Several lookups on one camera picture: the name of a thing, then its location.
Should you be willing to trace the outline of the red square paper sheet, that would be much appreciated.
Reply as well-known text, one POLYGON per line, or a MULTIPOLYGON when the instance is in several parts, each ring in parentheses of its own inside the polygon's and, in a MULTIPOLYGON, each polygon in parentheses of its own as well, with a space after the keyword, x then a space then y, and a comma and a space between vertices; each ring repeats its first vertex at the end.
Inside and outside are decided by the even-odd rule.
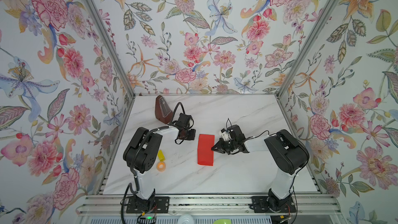
POLYGON ((198 164, 202 166, 214 165, 214 152, 211 148, 215 144, 215 136, 200 134, 198 140, 198 164))

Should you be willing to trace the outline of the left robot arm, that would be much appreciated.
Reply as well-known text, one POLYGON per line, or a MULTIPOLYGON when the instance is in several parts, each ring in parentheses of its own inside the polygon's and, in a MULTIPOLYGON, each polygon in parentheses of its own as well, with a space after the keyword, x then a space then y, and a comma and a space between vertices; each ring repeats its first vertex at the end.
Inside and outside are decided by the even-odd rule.
POLYGON ((149 200, 154 196, 154 185, 144 174, 155 164, 161 142, 171 140, 180 145, 184 141, 193 141, 196 133, 193 125, 192 116, 181 113, 169 125, 152 130, 144 127, 137 129, 123 153, 123 160, 134 176, 135 189, 130 187, 133 194, 142 200, 149 200))

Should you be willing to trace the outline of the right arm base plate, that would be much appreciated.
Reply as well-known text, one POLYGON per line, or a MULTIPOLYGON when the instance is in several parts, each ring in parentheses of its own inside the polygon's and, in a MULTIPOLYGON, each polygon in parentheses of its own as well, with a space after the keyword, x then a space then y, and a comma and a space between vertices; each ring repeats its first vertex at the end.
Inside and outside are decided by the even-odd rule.
POLYGON ((249 208, 255 213, 296 213, 296 206, 291 196, 282 200, 272 196, 251 197, 249 208))

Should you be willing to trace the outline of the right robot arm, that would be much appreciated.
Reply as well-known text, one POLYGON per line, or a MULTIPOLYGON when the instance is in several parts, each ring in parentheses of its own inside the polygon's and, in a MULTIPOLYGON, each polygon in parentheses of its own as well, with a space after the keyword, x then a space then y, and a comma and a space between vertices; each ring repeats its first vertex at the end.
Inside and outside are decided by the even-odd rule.
POLYGON ((291 197, 295 178, 310 159, 306 147, 286 129, 273 134, 266 130, 247 138, 238 125, 232 125, 220 131, 220 139, 211 150, 227 155, 270 152, 278 171, 269 193, 279 201, 291 197))

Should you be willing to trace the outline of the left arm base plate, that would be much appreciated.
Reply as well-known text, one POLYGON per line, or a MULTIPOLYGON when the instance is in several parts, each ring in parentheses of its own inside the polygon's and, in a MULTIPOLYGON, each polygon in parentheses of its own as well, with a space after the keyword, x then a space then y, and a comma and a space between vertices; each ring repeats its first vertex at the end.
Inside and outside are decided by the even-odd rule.
POLYGON ((170 197, 152 197, 143 200, 137 196, 129 197, 125 204, 127 214, 157 213, 167 214, 170 207, 170 197))

